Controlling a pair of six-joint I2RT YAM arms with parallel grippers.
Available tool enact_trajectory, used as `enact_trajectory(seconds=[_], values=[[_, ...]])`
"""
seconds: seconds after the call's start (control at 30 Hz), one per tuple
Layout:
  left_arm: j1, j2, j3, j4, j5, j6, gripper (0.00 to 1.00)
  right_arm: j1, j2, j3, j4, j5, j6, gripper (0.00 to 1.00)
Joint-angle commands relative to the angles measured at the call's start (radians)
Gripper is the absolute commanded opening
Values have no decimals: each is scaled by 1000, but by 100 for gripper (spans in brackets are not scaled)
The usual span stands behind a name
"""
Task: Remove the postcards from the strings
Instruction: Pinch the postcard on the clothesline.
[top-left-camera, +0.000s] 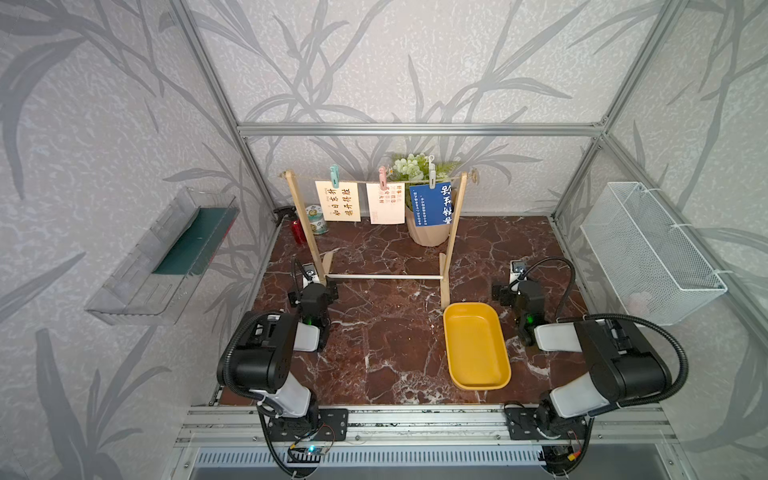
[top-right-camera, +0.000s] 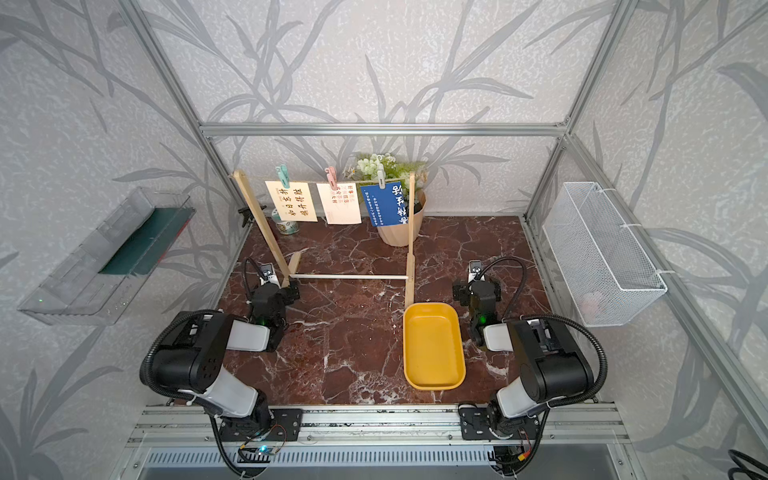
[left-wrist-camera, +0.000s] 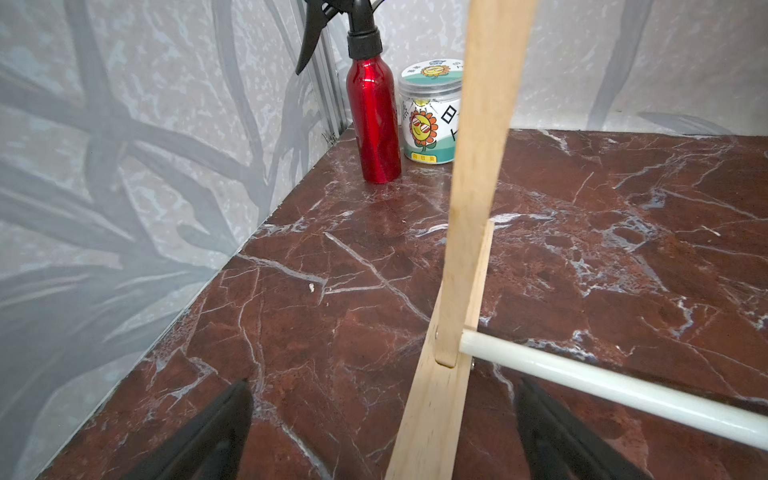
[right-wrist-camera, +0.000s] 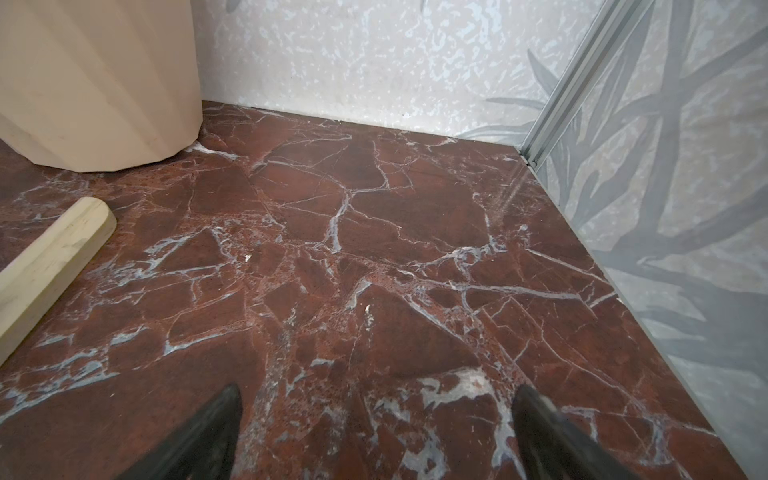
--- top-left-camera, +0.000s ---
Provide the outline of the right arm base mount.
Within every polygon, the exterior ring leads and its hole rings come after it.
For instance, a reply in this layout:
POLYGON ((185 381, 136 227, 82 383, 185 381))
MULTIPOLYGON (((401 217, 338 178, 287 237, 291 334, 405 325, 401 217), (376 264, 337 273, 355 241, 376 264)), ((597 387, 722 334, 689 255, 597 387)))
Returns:
POLYGON ((584 416, 563 418, 548 403, 526 407, 506 403, 502 407, 511 440, 585 440, 588 420, 584 416))

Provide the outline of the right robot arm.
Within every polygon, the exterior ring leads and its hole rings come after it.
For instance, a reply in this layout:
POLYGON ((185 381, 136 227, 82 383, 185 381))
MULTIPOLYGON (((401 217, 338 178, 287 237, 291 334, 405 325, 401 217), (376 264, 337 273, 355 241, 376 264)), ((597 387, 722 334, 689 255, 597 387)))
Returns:
POLYGON ((689 362, 680 342, 645 319, 609 313, 549 323, 540 285, 528 280, 494 284, 491 298, 515 311, 525 345, 584 357, 585 374, 543 395, 534 414, 541 429, 656 403, 687 381, 689 362))

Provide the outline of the green clothespin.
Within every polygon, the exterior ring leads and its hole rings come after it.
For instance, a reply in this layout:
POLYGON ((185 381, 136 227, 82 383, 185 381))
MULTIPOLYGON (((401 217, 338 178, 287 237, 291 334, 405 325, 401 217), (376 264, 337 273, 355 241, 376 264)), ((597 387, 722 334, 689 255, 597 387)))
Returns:
POLYGON ((340 185, 340 169, 338 165, 332 165, 330 167, 330 178, 333 189, 338 189, 340 185))

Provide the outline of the yellow postcard black text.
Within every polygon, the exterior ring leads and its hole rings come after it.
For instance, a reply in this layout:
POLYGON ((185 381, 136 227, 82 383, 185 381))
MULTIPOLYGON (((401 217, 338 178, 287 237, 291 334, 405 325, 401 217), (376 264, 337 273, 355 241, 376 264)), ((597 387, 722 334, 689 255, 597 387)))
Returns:
POLYGON ((315 187, 327 222, 359 222, 361 220, 357 182, 340 181, 335 187, 331 181, 316 181, 315 187))

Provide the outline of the pink clothespin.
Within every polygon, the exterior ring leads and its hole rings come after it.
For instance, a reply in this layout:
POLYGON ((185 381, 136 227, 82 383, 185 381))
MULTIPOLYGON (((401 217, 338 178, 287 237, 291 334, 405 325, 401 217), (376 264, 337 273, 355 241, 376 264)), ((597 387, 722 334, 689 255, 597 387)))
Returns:
POLYGON ((388 190, 388 169, 385 166, 381 166, 378 169, 378 181, 379 181, 379 188, 382 192, 388 190))

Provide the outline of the white clothespin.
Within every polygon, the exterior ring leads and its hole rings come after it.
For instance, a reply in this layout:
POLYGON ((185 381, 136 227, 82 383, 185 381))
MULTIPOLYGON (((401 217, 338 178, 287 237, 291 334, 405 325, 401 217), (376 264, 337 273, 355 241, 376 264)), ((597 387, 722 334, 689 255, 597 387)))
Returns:
POLYGON ((435 157, 433 155, 429 155, 427 159, 428 159, 429 188, 435 189, 436 183, 437 183, 437 170, 436 170, 436 165, 434 163, 435 157))

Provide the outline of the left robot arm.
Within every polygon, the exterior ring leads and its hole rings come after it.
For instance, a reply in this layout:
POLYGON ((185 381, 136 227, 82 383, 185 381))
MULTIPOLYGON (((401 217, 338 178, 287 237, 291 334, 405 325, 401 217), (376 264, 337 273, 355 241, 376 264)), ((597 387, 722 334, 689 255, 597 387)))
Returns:
POLYGON ((319 421, 316 395, 291 373, 293 354, 320 352, 331 330, 329 306, 338 299, 333 282, 308 283, 289 295, 293 312, 248 311, 222 353, 218 383, 257 402, 275 420, 319 421))

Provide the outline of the cream postcard red text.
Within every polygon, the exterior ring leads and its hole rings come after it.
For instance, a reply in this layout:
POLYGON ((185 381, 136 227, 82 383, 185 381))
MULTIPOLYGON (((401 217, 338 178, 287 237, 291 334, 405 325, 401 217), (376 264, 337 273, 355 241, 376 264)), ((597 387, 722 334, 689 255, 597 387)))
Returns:
POLYGON ((397 225, 405 222, 405 184, 388 183, 386 189, 376 183, 366 185, 372 224, 397 225))

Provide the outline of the blue postcard white text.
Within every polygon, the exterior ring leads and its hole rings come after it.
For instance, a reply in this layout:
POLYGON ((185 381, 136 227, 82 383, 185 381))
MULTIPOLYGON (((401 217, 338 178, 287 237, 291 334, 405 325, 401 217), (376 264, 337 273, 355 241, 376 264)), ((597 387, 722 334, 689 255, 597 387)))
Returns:
POLYGON ((452 184, 436 183, 435 189, 429 185, 410 187, 411 211, 417 227, 449 225, 453 220, 452 184))

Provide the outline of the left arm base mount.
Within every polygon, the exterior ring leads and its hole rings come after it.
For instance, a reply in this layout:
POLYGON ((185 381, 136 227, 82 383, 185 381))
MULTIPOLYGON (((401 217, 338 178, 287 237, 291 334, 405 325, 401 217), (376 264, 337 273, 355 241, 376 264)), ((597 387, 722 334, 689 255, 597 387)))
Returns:
POLYGON ((349 410, 345 408, 310 409, 299 418, 268 417, 266 420, 271 441, 298 441, 316 438, 321 441, 343 441, 349 426, 349 410))

